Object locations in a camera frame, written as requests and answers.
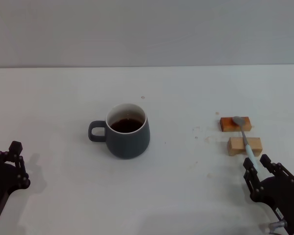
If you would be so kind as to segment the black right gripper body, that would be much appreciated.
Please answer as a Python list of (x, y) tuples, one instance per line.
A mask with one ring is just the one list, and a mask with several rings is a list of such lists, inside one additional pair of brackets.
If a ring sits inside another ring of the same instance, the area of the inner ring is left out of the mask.
[(294, 185), (280, 183), (274, 177), (261, 182), (260, 202), (268, 205), (278, 221), (270, 223), (271, 234), (278, 228), (284, 228), (289, 235), (294, 235)]

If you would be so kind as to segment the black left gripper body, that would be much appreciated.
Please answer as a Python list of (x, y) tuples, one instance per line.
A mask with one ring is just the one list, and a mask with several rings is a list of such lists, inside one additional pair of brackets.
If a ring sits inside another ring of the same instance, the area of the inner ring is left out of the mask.
[(0, 215), (10, 194), (18, 189), (16, 168), (0, 159)]

